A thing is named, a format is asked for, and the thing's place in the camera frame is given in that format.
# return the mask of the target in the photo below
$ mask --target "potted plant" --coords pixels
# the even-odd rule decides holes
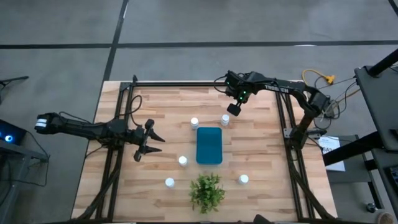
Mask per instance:
[[[221,177],[218,175],[199,175],[197,181],[191,181],[192,210],[195,205],[200,207],[200,213],[206,214],[212,210],[218,212],[217,205],[224,199],[225,190],[216,186]]]

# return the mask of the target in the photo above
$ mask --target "paper sheet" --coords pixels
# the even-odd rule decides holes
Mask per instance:
[[[338,137],[322,136],[319,140],[319,145],[323,148],[322,153],[328,153],[340,147],[340,141]],[[344,172],[345,166],[344,161],[336,162],[335,164],[326,166],[326,170],[342,171]]]

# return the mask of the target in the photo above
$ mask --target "concrete floor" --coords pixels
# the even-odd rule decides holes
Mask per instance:
[[[122,0],[0,0],[0,44],[110,44],[121,5]],[[394,40],[397,21],[386,0],[130,0],[119,42]],[[338,82],[397,47],[118,49],[110,80],[130,80],[133,74],[139,80],[214,80],[227,70],[297,80],[303,69],[314,68],[336,75]],[[29,131],[36,116],[46,112],[67,111],[92,120],[108,56],[109,49],[0,50],[1,79],[30,76],[4,89],[0,118]],[[316,79],[307,77],[309,83]],[[336,97],[349,84],[323,92]],[[374,130],[358,93],[329,133],[364,136]],[[49,181],[45,188],[22,189],[13,223],[67,220],[87,141],[65,134],[35,136],[51,154]],[[40,182],[44,173],[39,168],[29,177]],[[367,184],[332,185],[332,191],[340,218],[375,222],[381,212],[364,210],[364,204],[372,202]],[[392,212],[385,192],[381,194]]]

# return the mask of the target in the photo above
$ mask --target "white cylinder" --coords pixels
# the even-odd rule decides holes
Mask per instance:
[[[247,175],[243,174],[243,175],[241,175],[241,176],[239,177],[238,182],[239,182],[240,184],[247,184],[247,183],[249,182],[249,177],[248,177]]]
[[[199,127],[199,120],[198,120],[198,118],[192,118],[192,119],[191,119],[191,127],[192,127],[193,130],[198,129],[198,127]]]
[[[221,117],[221,125],[227,126],[228,123],[229,123],[229,116],[228,116],[227,114],[224,114],[224,115]]]
[[[180,166],[185,167],[188,164],[188,159],[185,156],[180,156],[178,159]]]
[[[174,180],[173,180],[173,178],[167,178],[166,181],[165,181],[165,183],[166,183],[166,187],[168,187],[168,188],[173,188],[173,187],[174,187]]]

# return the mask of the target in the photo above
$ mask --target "wooden tabletop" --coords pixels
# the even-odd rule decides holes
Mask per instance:
[[[96,122],[113,119],[119,84],[104,83]],[[275,93],[260,91],[250,96],[238,117],[229,116],[228,126],[222,126],[220,119],[228,114],[226,108],[233,99],[213,87],[142,87],[135,88],[133,94],[143,97],[141,109],[134,113],[136,122],[144,124],[147,119],[153,119],[155,132],[166,142],[150,140],[149,146],[163,151],[147,154],[140,162],[132,157],[137,146],[125,145],[115,221],[252,222],[256,214],[271,221],[297,220]],[[292,103],[298,122],[303,110],[294,98]],[[200,126],[222,129],[221,165],[199,166],[196,163],[196,132],[190,126],[192,117],[198,118]],[[97,142],[90,142],[88,152],[99,146]],[[188,158],[187,167],[178,165],[180,156]],[[319,148],[305,146],[303,157],[312,192],[328,212],[336,216]],[[86,159],[72,217],[79,216],[98,193],[105,158],[106,149],[101,149]],[[219,212],[201,215],[198,210],[192,210],[188,195],[190,181],[199,174],[210,173],[221,176],[226,195],[218,207]],[[241,174],[249,176],[247,185],[237,183]],[[175,180],[173,189],[165,186],[168,177]],[[300,198],[305,211],[302,192]]]

